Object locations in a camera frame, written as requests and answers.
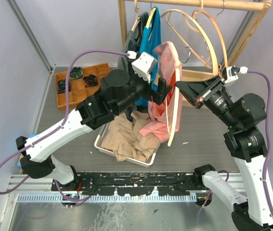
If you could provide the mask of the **wooden hanger blue shirt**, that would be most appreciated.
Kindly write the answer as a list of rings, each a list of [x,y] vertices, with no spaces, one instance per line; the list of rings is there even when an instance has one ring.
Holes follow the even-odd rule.
[[[146,41],[150,41],[150,39],[151,39],[151,36],[152,36],[152,19],[154,17],[155,12],[156,12],[156,7],[152,6],[152,1],[150,1],[150,7],[151,7],[151,11],[150,11],[147,23],[146,23],[146,28],[148,29],[149,34],[148,34],[148,37],[147,37]]]

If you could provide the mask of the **beige t shirt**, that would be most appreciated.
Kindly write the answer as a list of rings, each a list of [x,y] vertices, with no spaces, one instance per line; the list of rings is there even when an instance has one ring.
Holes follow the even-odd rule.
[[[116,116],[108,125],[107,134],[102,141],[102,148],[113,151],[117,161],[132,158],[148,162],[160,147],[160,140],[150,133],[142,136],[140,130],[152,120],[147,113],[133,111],[129,121],[124,113]]]

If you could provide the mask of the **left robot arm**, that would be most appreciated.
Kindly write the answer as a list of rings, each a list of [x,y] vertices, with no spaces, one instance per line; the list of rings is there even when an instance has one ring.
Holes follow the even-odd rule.
[[[164,78],[159,79],[154,90],[135,73],[112,70],[101,79],[100,88],[62,121],[32,138],[16,140],[18,147],[25,148],[20,161],[22,170],[33,179],[50,177],[67,190],[75,190],[79,185],[75,168],[57,160],[53,153],[76,137],[113,121],[140,98],[162,104],[171,89]]]

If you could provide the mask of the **wooden hanger with metal hook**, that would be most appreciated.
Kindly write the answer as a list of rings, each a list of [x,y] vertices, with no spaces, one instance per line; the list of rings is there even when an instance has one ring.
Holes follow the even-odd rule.
[[[203,8],[204,8],[204,2],[203,2],[203,0],[200,0],[199,2],[200,2],[200,8],[198,10],[195,10],[192,13],[192,19],[195,20],[195,21],[197,21],[196,16],[199,15],[199,14],[204,14],[205,16],[207,16],[209,18],[209,20],[213,24],[213,26],[214,26],[217,34],[218,34],[218,37],[219,37],[219,40],[220,40],[220,43],[221,43],[221,47],[222,47],[222,51],[223,51],[224,66],[228,66],[228,58],[227,58],[227,53],[226,53],[226,45],[225,45],[222,33],[220,31],[220,28],[218,27],[218,25],[216,23],[216,19],[217,19],[218,15],[221,14],[223,12],[223,10],[220,13],[218,13],[215,18],[213,18],[208,12],[206,12],[205,10],[203,10]]]

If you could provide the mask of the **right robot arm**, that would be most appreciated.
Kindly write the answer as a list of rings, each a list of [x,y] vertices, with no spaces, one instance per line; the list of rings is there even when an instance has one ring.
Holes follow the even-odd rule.
[[[224,142],[238,166],[246,193],[239,193],[211,165],[194,170],[195,187],[208,188],[222,200],[238,230],[273,229],[273,190],[264,170],[269,153],[257,127],[267,117],[263,98],[248,93],[234,102],[220,77],[198,82],[178,81],[175,85],[195,108],[206,106],[228,127]]]

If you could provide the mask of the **pink t shirt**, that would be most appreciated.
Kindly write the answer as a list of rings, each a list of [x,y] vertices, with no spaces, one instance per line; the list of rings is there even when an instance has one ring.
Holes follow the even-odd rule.
[[[161,105],[157,105],[154,102],[149,102],[148,114],[152,120],[149,124],[144,126],[140,133],[142,136],[148,135],[150,133],[157,136],[161,143],[167,142],[170,137],[173,109],[174,109],[174,86],[175,86],[175,70],[180,68],[180,81],[182,78],[182,65],[179,61],[179,56],[174,44],[167,41],[160,44],[154,49],[154,53],[158,55],[159,70],[158,74],[160,77],[164,78],[168,85],[172,86],[172,90],[168,93],[164,102]],[[183,106],[183,96],[179,94],[179,108],[177,115],[177,132],[180,127],[181,112]],[[167,128],[167,118],[169,124],[169,131]]]

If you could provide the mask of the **blue t shirt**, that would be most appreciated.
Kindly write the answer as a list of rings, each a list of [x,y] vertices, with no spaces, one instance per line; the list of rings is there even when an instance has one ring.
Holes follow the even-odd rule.
[[[158,60],[158,55],[153,52],[153,50],[161,44],[161,20],[160,12],[157,7],[154,7],[149,15],[145,28],[143,29],[143,38],[141,41],[139,52],[146,52]],[[151,87],[157,90],[157,85],[155,84],[156,75],[158,72],[158,64],[152,70]],[[143,106],[148,108],[148,101],[145,98],[141,98],[136,102],[137,106]]]

